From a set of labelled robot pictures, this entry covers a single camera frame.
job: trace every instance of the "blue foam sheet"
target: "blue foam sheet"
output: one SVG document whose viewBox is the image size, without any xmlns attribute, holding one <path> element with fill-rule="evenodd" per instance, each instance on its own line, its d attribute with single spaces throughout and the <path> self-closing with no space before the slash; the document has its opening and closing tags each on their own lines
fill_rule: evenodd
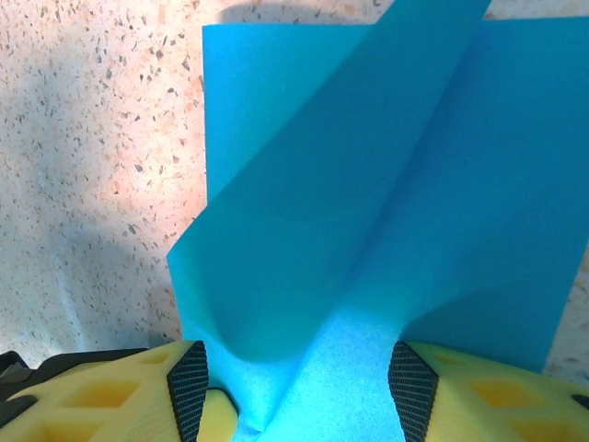
<svg viewBox="0 0 589 442">
<path fill-rule="evenodd" d="M 236 440 L 402 440 L 399 337 L 542 369 L 589 236 L 589 19 L 486 3 L 204 29 L 210 202 L 168 261 Z"/>
</svg>

